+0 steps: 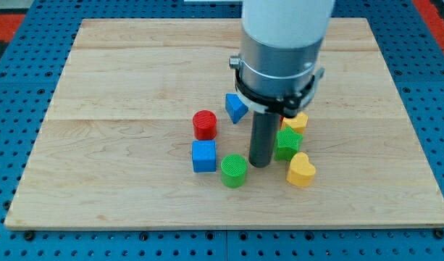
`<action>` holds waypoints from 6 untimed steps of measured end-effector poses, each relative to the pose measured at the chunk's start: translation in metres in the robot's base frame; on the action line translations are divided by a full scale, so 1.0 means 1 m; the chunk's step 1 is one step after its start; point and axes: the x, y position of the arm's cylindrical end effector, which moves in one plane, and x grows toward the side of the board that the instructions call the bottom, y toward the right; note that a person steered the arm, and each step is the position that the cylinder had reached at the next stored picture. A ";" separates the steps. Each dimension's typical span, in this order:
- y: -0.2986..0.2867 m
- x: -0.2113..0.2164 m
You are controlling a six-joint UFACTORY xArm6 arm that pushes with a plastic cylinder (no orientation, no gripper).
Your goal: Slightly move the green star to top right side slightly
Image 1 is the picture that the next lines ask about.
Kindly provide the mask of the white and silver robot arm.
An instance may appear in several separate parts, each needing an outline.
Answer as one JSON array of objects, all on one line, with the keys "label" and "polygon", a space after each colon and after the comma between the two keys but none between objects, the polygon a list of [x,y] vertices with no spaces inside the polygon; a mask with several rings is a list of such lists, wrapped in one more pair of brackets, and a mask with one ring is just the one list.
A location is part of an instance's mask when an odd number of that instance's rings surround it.
[{"label": "white and silver robot arm", "polygon": [[240,99],[258,113],[295,117],[314,98],[317,58],[334,0],[244,0],[240,51],[230,58]]}]

